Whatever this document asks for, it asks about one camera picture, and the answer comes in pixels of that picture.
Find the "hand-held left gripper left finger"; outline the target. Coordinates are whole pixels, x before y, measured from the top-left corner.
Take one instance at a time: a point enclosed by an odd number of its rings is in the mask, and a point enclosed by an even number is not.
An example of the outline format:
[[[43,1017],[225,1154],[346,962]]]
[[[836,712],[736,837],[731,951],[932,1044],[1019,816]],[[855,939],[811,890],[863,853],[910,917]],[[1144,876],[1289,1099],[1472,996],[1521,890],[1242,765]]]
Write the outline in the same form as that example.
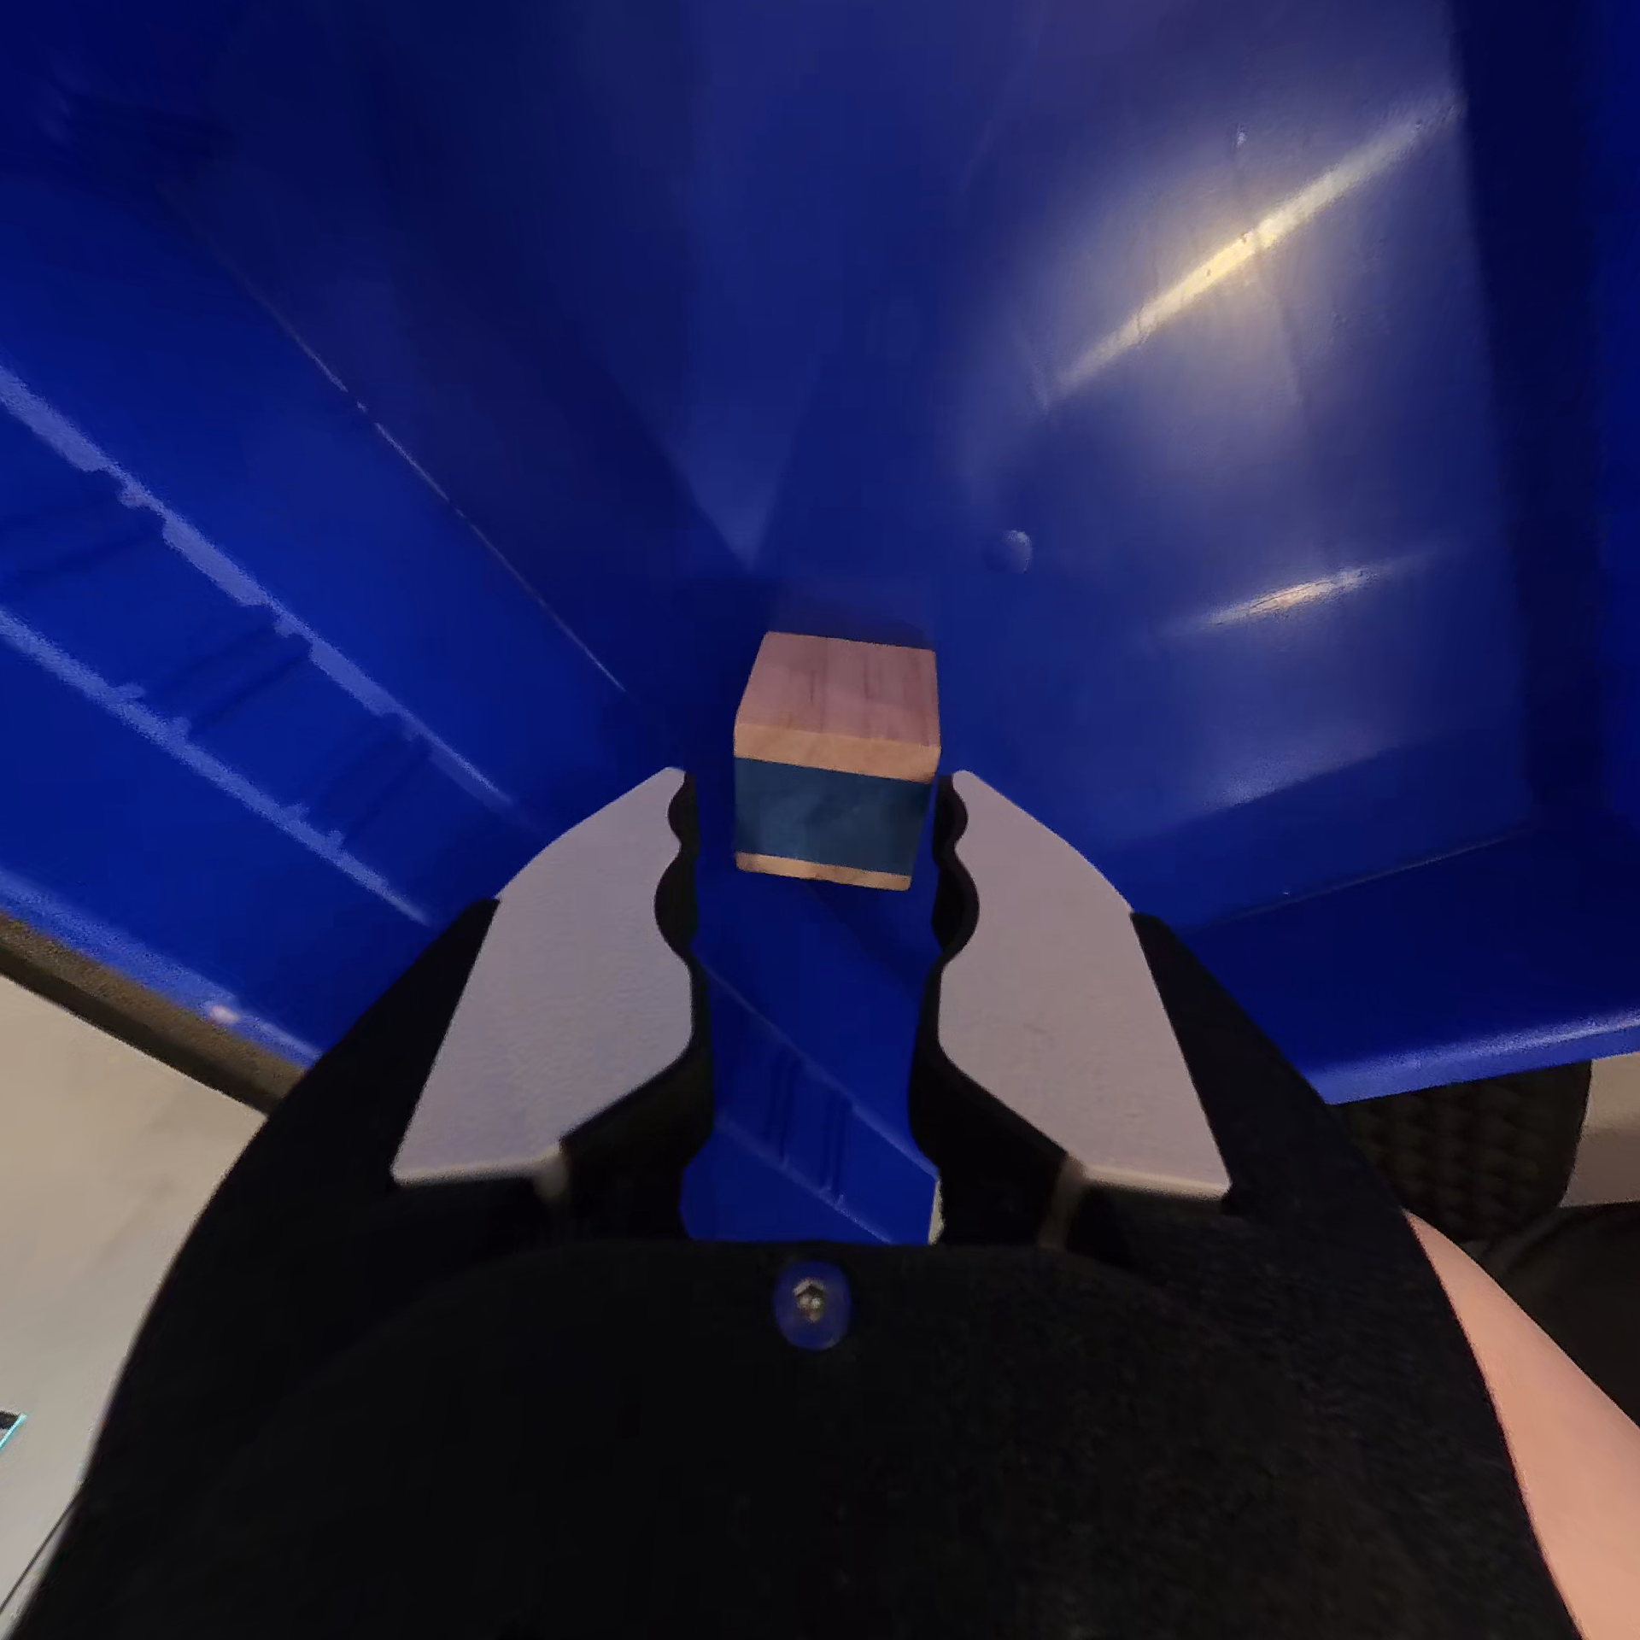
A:
[[[684,1238],[715,1119],[693,779],[664,767],[500,892],[401,1138],[408,1187],[524,1181],[565,1228]]]

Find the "blue plastic bin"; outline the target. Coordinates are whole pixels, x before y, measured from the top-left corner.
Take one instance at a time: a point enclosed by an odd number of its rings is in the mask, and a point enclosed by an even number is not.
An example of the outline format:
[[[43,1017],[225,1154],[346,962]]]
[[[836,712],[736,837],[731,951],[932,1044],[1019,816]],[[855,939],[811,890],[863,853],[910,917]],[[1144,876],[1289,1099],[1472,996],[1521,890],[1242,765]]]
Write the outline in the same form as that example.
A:
[[[1636,4],[4,4],[4,908],[299,1060],[658,765],[690,1226],[910,1240],[770,629],[1330,1101],[1636,1050]]]

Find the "black mesh chair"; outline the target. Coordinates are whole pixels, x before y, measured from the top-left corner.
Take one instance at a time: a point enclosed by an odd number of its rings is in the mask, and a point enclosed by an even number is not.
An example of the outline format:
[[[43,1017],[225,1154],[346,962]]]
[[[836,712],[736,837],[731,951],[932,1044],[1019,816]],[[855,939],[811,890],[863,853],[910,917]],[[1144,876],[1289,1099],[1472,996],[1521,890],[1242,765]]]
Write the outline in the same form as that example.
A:
[[[1400,1206],[1457,1244],[1531,1228],[1566,1199],[1588,1060],[1338,1103],[1334,1115]]]

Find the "person's bare leg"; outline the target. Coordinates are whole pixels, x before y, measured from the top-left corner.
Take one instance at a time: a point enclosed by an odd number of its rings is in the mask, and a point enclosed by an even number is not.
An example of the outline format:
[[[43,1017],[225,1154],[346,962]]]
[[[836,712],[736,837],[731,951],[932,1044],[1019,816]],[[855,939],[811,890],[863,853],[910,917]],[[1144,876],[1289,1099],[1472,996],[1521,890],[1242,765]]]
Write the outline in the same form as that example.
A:
[[[1408,1216],[1476,1359],[1531,1531],[1586,1638],[1638,1636],[1638,1427],[1443,1232]]]

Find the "wooden cube with blue mark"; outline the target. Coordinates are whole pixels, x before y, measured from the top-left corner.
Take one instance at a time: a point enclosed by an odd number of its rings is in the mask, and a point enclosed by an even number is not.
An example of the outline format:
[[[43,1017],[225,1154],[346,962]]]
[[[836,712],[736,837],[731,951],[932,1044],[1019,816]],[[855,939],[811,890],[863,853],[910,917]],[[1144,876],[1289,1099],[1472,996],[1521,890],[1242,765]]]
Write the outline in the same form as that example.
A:
[[[732,724],[736,867],[910,890],[939,763],[932,648],[768,632]]]

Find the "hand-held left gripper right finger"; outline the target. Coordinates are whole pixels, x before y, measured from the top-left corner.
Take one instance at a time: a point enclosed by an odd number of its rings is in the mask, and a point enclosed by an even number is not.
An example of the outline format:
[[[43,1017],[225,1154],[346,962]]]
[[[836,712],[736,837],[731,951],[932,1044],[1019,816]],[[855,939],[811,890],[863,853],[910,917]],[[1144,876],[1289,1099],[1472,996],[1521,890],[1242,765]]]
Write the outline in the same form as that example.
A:
[[[941,779],[908,1117],[930,1242],[1090,1245],[1213,1218],[1228,1175],[1123,894],[973,771]]]

